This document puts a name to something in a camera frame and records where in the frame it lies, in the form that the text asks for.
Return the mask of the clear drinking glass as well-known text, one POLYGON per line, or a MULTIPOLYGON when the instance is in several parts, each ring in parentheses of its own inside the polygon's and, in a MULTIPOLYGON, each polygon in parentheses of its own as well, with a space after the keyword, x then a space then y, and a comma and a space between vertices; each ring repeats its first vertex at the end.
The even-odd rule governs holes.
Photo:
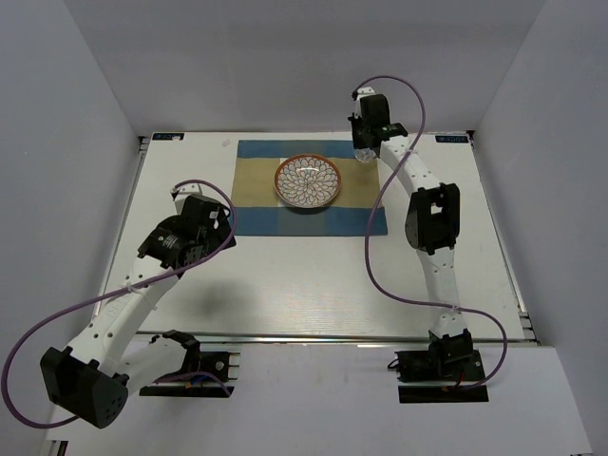
POLYGON ((362 163, 371 163, 378 158, 378 149, 376 147, 356 148, 354 157, 362 163))

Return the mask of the blue beige cloth placemat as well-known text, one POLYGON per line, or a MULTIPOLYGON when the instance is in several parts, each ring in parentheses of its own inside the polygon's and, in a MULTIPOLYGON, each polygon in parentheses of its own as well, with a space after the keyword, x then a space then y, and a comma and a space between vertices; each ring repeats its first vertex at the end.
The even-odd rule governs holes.
POLYGON ((241 140, 231 200, 240 237, 362 237, 380 192, 349 141, 241 140))

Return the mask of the patterned ceramic plate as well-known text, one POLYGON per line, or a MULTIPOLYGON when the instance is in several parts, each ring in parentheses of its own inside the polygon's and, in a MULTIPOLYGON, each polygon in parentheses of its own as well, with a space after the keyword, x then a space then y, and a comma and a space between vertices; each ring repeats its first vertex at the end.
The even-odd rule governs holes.
POLYGON ((285 159, 275 171, 274 187, 287 205, 316 209, 329 205, 341 190, 342 177, 325 157, 301 154, 285 159))

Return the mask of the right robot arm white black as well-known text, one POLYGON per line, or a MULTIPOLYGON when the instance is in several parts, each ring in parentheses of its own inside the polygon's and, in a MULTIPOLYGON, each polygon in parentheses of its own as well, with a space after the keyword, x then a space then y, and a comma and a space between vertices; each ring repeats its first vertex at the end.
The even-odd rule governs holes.
POLYGON ((397 302, 430 307, 440 313, 429 329, 432 350, 428 356, 430 370, 448 379, 460 371, 464 358, 473 352, 472 336, 460 309, 454 273, 454 248, 460 234, 461 194, 454 183, 443 183, 430 172, 408 142, 408 132, 390 121, 388 99, 368 86, 354 91, 354 111, 349 117, 352 142, 357 153, 368 152, 391 169, 383 187, 397 180, 409 196, 405 218, 405 237, 421 262, 427 301, 392 294, 374 287, 397 302))

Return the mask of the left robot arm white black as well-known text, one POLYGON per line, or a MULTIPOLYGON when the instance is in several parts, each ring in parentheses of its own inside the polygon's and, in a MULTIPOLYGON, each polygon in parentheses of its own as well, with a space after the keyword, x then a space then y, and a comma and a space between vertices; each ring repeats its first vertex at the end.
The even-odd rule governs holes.
POLYGON ((162 220, 139 247, 122 295, 108 299, 64 349, 50 348, 42 357, 51 402, 95 428, 113 423, 130 394, 200 370, 200 342, 190 333, 170 330, 141 350, 127 350, 186 267, 236 244, 228 206, 199 195, 177 205, 177 214, 162 220))

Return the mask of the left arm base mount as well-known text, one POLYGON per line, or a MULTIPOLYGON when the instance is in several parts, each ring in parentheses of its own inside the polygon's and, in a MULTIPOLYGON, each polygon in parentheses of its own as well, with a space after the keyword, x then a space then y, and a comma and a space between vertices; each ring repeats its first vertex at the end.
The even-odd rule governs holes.
POLYGON ((193 365, 165 374, 159 382, 140 389, 141 397, 229 399, 237 385, 239 346, 202 343, 193 365))

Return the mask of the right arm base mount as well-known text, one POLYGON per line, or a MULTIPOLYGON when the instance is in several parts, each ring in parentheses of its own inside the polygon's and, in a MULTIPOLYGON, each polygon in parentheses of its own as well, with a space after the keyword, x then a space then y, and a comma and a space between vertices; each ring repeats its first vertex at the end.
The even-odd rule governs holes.
POLYGON ((429 351, 397 351, 387 369, 397 375, 400 404, 487 403, 486 386, 468 389, 485 379, 480 353, 474 350, 468 360, 439 368, 429 351))

